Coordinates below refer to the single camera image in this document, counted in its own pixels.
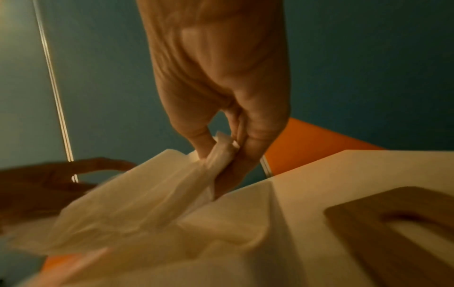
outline plastic bag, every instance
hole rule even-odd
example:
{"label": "plastic bag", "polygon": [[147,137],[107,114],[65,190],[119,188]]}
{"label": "plastic bag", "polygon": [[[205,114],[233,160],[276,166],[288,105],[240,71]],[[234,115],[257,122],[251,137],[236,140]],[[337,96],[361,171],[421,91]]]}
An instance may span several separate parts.
{"label": "plastic bag", "polygon": [[83,254],[24,286],[303,286],[270,183],[212,202],[214,179],[235,153],[218,133],[206,160],[167,150],[57,218],[16,226],[17,248]]}

